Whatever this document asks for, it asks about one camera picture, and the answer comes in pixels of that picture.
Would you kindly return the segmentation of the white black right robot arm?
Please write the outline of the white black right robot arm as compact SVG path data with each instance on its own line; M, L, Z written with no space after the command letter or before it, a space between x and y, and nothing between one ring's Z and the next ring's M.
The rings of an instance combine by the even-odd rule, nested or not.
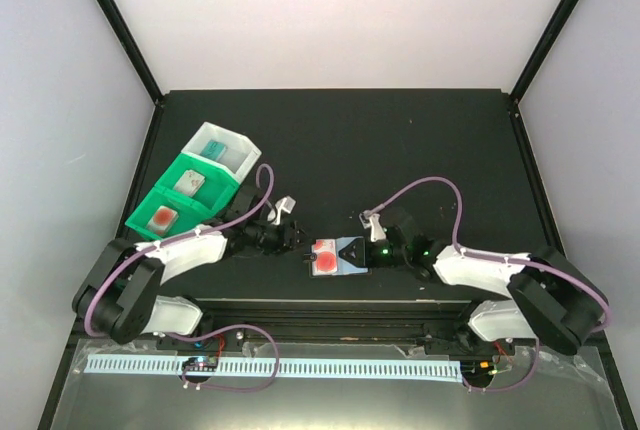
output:
M533 254L455 247L426 236L401 208L367 212L361 221L367 235L339 245L339 261L363 270L405 267L419 279L493 294L454 329L467 353L513 338L574 355L607 319L604 294L552 247Z

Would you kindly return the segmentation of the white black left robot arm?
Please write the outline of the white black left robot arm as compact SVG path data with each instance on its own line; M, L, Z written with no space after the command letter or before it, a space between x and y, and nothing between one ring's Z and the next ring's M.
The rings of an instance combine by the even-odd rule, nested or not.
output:
M253 186L241 188L221 213L174 237L133 244L110 241L71 303L92 336L125 344L143 334L175 334L193 349L214 338L213 322L193 298L163 296L169 280L206 264L229 259L248 247L264 255L300 247L305 233L291 218L290 196L269 203Z

